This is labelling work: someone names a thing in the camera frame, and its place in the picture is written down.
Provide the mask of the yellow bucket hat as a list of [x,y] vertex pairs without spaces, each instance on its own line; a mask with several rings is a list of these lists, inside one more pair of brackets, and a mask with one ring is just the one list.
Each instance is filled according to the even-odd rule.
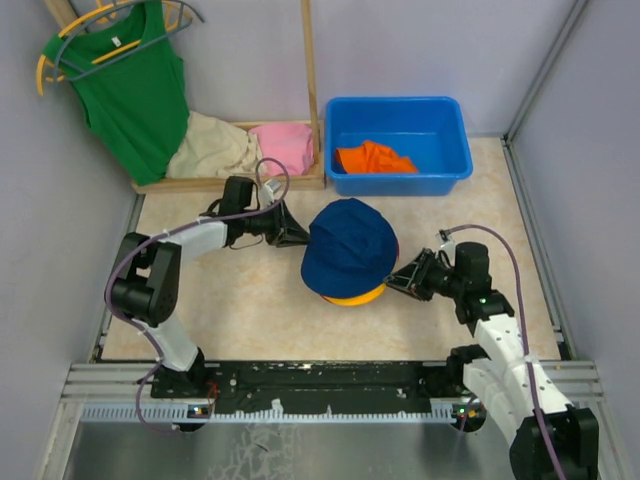
[[386,286],[384,284],[381,284],[369,292],[366,292],[354,297],[335,298],[335,297],[328,297],[328,296],[322,295],[322,298],[333,305],[355,307],[355,306],[365,305],[374,301],[375,299],[379,298],[384,293],[385,290],[386,290]]

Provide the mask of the navy blue hat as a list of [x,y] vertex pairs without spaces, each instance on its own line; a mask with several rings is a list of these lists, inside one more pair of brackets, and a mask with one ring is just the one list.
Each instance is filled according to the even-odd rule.
[[341,199],[311,222],[300,274],[321,296],[354,298],[381,286],[398,256],[397,236],[383,215],[356,198]]

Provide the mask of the orange hat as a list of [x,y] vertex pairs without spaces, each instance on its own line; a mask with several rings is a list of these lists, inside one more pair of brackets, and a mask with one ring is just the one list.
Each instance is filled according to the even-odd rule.
[[370,140],[358,147],[337,148],[336,159],[347,174],[417,174],[411,159]]

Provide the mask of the blue plastic bin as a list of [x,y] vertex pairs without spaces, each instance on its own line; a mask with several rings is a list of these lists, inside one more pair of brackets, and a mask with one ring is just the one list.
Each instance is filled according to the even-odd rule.
[[[340,149],[366,141],[408,158],[415,173],[345,171]],[[473,161],[458,102],[450,97],[337,97],[326,106],[325,172],[342,196],[445,196]]]

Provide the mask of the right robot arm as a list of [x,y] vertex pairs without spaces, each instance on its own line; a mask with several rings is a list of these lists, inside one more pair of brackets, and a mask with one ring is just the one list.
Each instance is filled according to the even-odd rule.
[[475,344],[452,350],[446,380],[456,394],[473,394],[509,445],[517,479],[595,479],[599,424],[575,406],[531,353],[525,326],[492,286],[488,248],[456,245],[453,255],[424,249],[390,274],[388,287],[420,301],[453,301]]

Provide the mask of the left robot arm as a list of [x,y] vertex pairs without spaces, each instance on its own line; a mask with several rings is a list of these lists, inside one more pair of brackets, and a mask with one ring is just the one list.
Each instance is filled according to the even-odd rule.
[[156,372],[194,397],[208,384],[204,355],[178,319],[181,270],[213,251],[230,248],[244,235],[277,248],[303,246],[310,235],[292,216],[279,182],[232,176],[222,197],[186,225],[155,236],[123,238],[104,298],[111,313],[143,335],[157,355]]

